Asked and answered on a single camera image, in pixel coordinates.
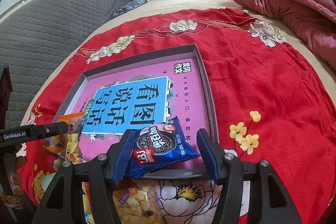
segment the beige bedsheet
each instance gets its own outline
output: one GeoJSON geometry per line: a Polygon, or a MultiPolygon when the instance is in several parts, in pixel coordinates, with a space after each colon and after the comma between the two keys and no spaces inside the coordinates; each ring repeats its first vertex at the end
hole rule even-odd
{"type": "MultiPolygon", "coordinates": [[[[205,10],[208,8],[225,8],[226,6],[235,7],[243,10],[243,7],[235,3],[233,0],[149,0],[147,4],[130,11],[122,16],[119,16],[107,23],[103,26],[95,30],[89,37],[86,39],[82,45],[88,41],[91,37],[98,33],[103,33],[107,30],[110,30],[124,22],[135,20],[141,17],[148,17],[158,14],[168,14],[177,12],[180,10],[186,9],[199,9],[205,10]]],[[[331,69],[327,64],[317,58],[306,46],[305,44],[298,38],[295,37],[294,33],[286,27],[282,21],[270,19],[268,17],[261,16],[259,14],[251,12],[253,16],[263,20],[265,22],[271,23],[276,26],[282,33],[283,36],[287,39],[288,43],[291,44],[296,50],[298,50],[313,66],[317,74],[319,75],[325,89],[329,93],[332,101],[336,105],[336,72],[331,69]]],[[[61,63],[61,65],[50,75],[47,81],[44,83],[43,87],[37,93],[33,101],[31,102],[22,124],[28,121],[31,108],[35,103],[36,99],[42,93],[42,91],[47,87],[47,85],[57,76],[59,71],[64,67],[66,62],[70,59],[70,57],[76,52],[75,50],[68,58],[61,63]]]]}

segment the wooden furniture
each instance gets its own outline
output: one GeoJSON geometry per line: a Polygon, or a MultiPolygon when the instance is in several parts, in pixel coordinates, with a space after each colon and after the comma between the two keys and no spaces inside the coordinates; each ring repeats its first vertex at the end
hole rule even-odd
{"type": "Polygon", "coordinates": [[[11,92],[13,91],[8,66],[0,66],[0,129],[5,128],[6,111],[11,92]]]}

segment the person's finger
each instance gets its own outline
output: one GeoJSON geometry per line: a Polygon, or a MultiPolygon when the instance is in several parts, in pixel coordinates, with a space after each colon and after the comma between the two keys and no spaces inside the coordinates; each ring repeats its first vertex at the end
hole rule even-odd
{"type": "Polygon", "coordinates": [[[10,179],[15,185],[19,185],[22,182],[21,176],[18,173],[14,173],[13,175],[11,175],[10,179]]]}
{"type": "Polygon", "coordinates": [[[16,170],[19,170],[23,167],[27,162],[27,158],[25,156],[18,156],[16,158],[16,170]]]}
{"type": "Polygon", "coordinates": [[[12,188],[12,191],[13,191],[14,195],[23,195],[23,193],[24,193],[24,190],[22,189],[22,187],[20,185],[15,185],[12,188]]]}

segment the blue gripper pad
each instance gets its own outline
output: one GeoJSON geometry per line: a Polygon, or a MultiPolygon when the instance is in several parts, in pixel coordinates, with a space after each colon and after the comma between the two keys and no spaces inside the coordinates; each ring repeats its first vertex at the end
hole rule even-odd
{"type": "Polygon", "coordinates": [[[216,185],[222,185],[227,173],[222,158],[225,154],[223,148],[218,143],[213,142],[203,128],[197,131],[196,141],[204,165],[208,170],[209,178],[216,185]]]}
{"type": "Polygon", "coordinates": [[[134,144],[134,132],[127,129],[119,143],[110,146],[106,153],[110,158],[109,164],[104,169],[105,178],[110,184],[116,185],[124,177],[134,144]]]}

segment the clear plastic bag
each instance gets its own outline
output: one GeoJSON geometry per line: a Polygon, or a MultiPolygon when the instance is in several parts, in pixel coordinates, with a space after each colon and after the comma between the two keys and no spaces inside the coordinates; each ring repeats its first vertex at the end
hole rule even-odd
{"type": "Polygon", "coordinates": [[[68,132],[54,137],[46,138],[43,146],[50,152],[56,154],[62,159],[66,158],[66,148],[68,144],[68,135],[81,133],[84,112],[73,113],[57,117],[56,122],[66,122],[68,132]]]}
{"type": "Polygon", "coordinates": [[[113,191],[122,224],[164,224],[155,186],[148,180],[123,180],[113,191]]]}

